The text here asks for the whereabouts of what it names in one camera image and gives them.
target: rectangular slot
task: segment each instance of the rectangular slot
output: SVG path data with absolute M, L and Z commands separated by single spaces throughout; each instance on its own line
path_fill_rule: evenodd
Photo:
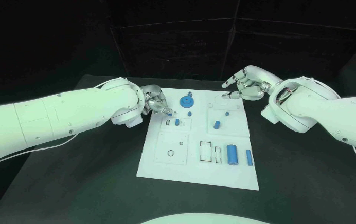
M 221 159 L 221 147 L 215 147 L 215 162 L 223 164 L 223 159 Z
M 213 143 L 201 141 L 201 161 L 213 162 Z

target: dark table surface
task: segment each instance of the dark table surface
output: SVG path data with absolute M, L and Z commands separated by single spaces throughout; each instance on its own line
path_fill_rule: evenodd
M 87 75 L 77 89 L 112 78 Z M 129 79 L 139 86 L 223 90 L 223 82 Z M 321 125 L 300 134 L 272 124 L 262 116 L 267 101 L 244 101 L 260 191 L 136 177 L 149 115 L 133 128 L 107 122 L 67 145 L 31 154 L 0 201 L 0 223 L 139 224 L 207 212 L 269 223 L 355 224 L 352 147 Z

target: dark background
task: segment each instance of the dark background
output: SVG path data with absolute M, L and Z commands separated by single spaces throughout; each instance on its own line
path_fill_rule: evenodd
M 71 90 L 84 74 L 226 80 L 250 64 L 355 95 L 354 2 L 0 0 L 0 104 Z M 0 196 L 27 158 L 0 163 Z

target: gray table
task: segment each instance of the gray table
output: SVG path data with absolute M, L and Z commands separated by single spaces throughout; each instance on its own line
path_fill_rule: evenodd
M 113 77 L 84 76 L 77 89 Z M 221 82 L 130 78 L 139 85 L 221 90 Z M 35 152 L 0 201 L 0 223 L 139 224 L 210 212 L 270 223 L 356 222 L 356 154 L 316 127 L 299 134 L 246 101 L 260 191 L 136 177 L 151 116 L 128 128 L 107 122 L 63 147 Z

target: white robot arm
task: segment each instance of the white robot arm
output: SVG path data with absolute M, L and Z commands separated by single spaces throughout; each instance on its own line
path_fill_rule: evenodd
M 0 106 L 0 157 L 100 127 L 110 119 L 133 127 L 142 113 L 172 113 L 158 85 L 113 79 L 94 88 Z
M 356 146 L 356 97 L 341 98 L 334 89 L 313 78 L 282 80 L 257 66 L 247 66 L 223 88 L 236 82 L 240 91 L 224 94 L 224 98 L 259 100 L 267 92 L 269 105 L 262 115 L 272 123 L 282 121 L 300 133 L 321 123 L 339 141 Z

